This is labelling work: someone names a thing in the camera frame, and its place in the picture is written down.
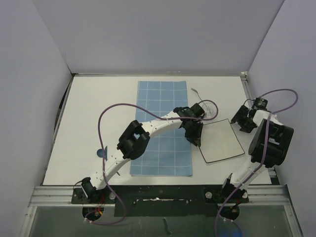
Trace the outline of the clear wine glass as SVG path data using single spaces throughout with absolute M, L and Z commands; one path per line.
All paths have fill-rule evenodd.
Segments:
M 199 102 L 199 105 L 204 110 L 204 118 L 208 120 L 212 120 L 217 118 L 218 116 L 218 107 L 217 105 L 212 101 L 201 101 Z

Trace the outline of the square white plate black rim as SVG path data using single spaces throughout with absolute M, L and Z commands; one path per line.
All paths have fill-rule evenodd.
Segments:
M 203 126 L 199 150 L 206 163 L 215 163 L 245 154 L 228 119 Z

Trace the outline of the blue checked cloth napkin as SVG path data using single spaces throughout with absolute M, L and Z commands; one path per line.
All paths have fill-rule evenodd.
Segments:
M 187 107 L 185 81 L 139 81 L 136 104 L 162 117 L 176 107 Z M 131 176 L 192 176 L 191 144 L 185 130 L 170 130 L 150 139 L 144 154 L 131 161 Z

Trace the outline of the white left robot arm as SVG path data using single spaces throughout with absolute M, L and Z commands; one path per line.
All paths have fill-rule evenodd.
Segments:
M 146 122 L 133 120 L 118 139 L 116 151 L 108 155 L 101 141 L 102 169 L 91 176 L 83 178 L 81 188 L 83 197 L 90 203 L 99 200 L 101 190 L 120 168 L 131 160 L 138 159 L 145 152 L 148 143 L 154 137 L 171 130 L 183 128 L 185 138 L 193 145 L 201 145 L 205 111 L 195 103 L 191 107 L 176 107 L 168 114 L 158 117 L 149 113 L 155 119 Z

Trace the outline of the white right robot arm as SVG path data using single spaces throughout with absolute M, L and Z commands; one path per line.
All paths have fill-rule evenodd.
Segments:
M 260 173 L 281 165 L 286 158 L 294 129 L 279 122 L 276 115 L 267 110 L 267 104 L 266 99 L 256 98 L 251 108 L 242 105 L 231 119 L 231 124 L 237 123 L 241 132 L 257 130 L 249 145 L 250 158 L 229 175 L 220 189 L 220 197 L 226 202 L 243 198 Z

